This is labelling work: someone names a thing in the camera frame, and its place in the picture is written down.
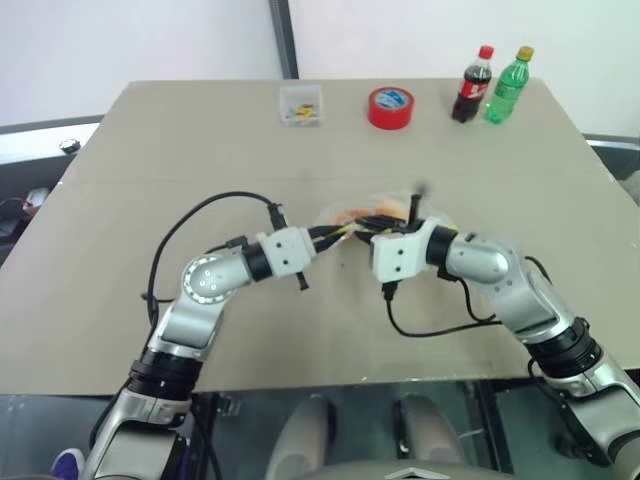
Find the table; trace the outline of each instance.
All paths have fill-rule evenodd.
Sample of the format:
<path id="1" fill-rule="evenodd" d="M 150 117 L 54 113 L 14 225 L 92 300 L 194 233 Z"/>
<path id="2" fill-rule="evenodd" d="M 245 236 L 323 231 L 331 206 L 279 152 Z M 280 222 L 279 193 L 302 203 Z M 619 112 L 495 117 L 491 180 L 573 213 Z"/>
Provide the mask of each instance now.
<path id="1" fill-rule="evenodd" d="M 139 294 L 153 251 L 201 199 L 252 190 L 282 202 L 291 224 L 311 225 L 328 204 L 424 180 L 461 228 L 504 232 L 541 259 L 595 337 L 623 366 L 640 366 L 638 209 L 542 81 L 500 126 L 450 120 L 457 80 L 316 82 L 326 118 L 307 129 L 280 125 L 284 83 L 138 82 L 123 92 L 0 270 L 2 393 L 114 392 L 146 336 Z M 415 95 L 404 130 L 366 120 L 369 92 L 386 84 Z M 269 230 L 257 203 L 225 202 L 174 237 L 158 296 L 174 295 L 183 266 L 208 247 Z M 362 243 L 344 242 L 306 276 L 306 292 L 295 278 L 238 292 L 200 390 L 525 375 L 526 353 L 502 327 L 398 336 Z M 416 331 L 469 321 L 459 286 L 433 274 L 403 282 L 395 310 Z"/>

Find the yellow bottle cap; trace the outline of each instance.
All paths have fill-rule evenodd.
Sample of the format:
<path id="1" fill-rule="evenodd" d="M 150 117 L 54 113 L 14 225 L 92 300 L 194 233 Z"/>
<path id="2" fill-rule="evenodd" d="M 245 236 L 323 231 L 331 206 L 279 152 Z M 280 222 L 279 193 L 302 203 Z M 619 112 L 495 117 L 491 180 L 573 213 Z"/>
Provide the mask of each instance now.
<path id="1" fill-rule="evenodd" d="M 516 58 L 518 60 L 522 60 L 523 62 L 528 62 L 529 60 L 531 60 L 531 57 L 533 57 L 533 51 L 534 50 L 532 47 L 520 47 Z"/>

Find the silver robot arm segment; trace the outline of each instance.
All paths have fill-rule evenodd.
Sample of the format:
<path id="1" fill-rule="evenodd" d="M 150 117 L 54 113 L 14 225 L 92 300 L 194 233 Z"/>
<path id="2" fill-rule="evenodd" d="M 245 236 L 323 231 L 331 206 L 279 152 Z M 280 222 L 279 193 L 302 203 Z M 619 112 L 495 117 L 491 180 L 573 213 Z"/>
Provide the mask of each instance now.
<path id="1" fill-rule="evenodd" d="M 223 307 L 241 287 L 298 275 L 316 251 L 306 229 L 287 227 L 238 254 L 202 255 L 184 269 L 178 297 L 152 332 L 129 380 L 104 419 L 82 480 L 177 478 L 186 441 L 174 428 L 189 412 L 191 393 L 219 330 Z"/>
<path id="2" fill-rule="evenodd" d="M 597 445 L 600 464 L 613 464 L 616 478 L 640 479 L 640 389 L 514 245 L 429 218 L 414 232 L 376 235 L 371 246 L 373 273 L 383 283 L 435 266 L 473 284 L 562 395 Z"/>

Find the cable connector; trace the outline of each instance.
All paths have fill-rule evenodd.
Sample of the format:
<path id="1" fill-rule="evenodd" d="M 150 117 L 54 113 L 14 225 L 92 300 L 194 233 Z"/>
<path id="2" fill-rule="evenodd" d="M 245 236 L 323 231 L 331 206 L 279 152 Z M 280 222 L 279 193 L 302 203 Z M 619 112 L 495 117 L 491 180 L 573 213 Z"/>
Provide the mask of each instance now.
<path id="1" fill-rule="evenodd" d="M 232 249 L 235 247 L 245 248 L 249 245 L 249 240 L 246 235 L 240 235 L 239 237 L 232 238 L 231 240 L 227 240 L 224 246 L 228 249 Z"/>
<path id="2" fill-rule="evenodd" d="M 271 225 L 274 230 L 280 230 L 287 226 L 287 218 L 284 216 L 281 207 L 282 204 L 280 203 L 271 203 L 267 206 L 267 210 L 269 210 L 269 219 L 271 220 Z"/>
<path id="3" fill-rule="evenodd" d="M 309 284 L 307 283 L 307 279 L 304 277 L 304 273 L 302 272 L 296 273 L 296 278 L 298 279 L 298 284 L 300 285 L 300 291 L 303 291 L 309 288 Z"/>
<path id="4" fill-rule="evenodd" d="M 391 302 L 398 290 L 400 282 L 387 282 L 382 284 L 382 296 L 385 302 Z"/>

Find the red tape roll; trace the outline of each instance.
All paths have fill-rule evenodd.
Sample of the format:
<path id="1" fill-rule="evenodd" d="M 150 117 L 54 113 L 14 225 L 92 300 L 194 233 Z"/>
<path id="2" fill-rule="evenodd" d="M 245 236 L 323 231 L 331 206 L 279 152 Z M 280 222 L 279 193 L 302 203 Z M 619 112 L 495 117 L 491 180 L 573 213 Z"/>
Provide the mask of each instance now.
<path id="1" fill-rule="evenodd" d="M 413 95 L 403 88 L 377 88 L 369 95 L 369 121 L 384 130 L 398 130 L 411 121 Z"/>

